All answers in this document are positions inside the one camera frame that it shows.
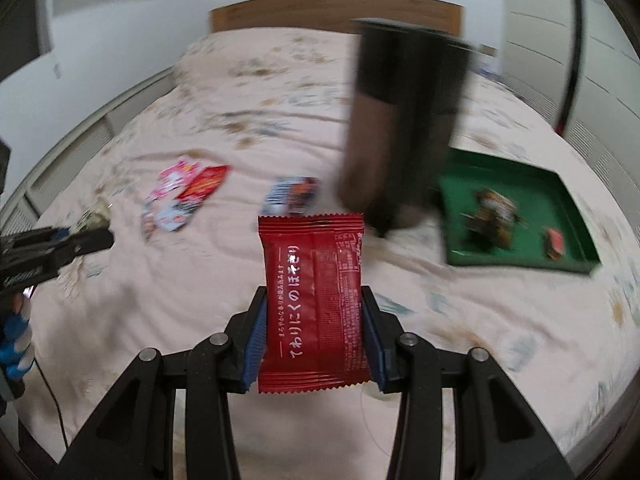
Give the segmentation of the blue gloved left hand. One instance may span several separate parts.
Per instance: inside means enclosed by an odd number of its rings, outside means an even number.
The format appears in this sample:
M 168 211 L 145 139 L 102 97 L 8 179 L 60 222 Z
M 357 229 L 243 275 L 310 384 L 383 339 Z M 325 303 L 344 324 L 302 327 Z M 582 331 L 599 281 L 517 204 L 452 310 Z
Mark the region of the blue gloved left hand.
M 30 371 L 35 361 L 32 343 L 32 303 L 24 294 L 16 294 L 10 313 L 1 324 L 1 364 L 6 378 L 19 382 Z

